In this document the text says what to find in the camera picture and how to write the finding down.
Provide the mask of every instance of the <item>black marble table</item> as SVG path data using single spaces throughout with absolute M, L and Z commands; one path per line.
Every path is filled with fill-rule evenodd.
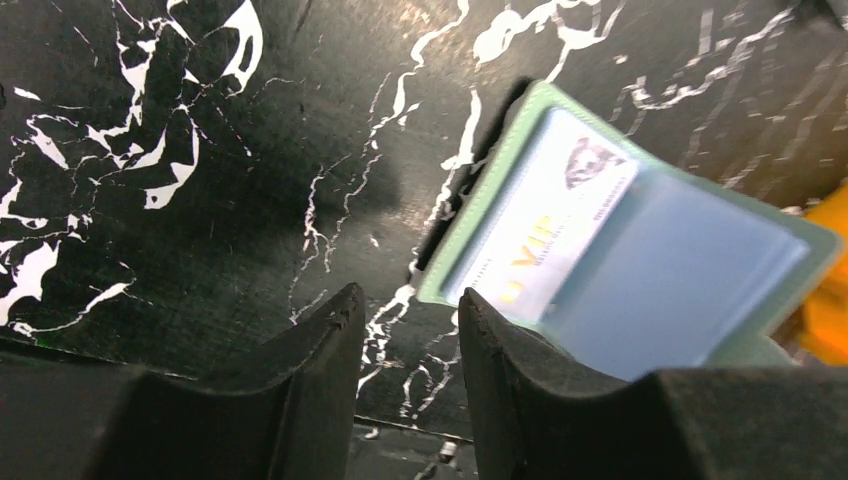
M 848 175 L 848 35 L 779 0 L 0 0 L 0 335 L 194 377 L 369 295 L 359 412 L 470 436 L 413 299 L 529 80 L 780 207 Z

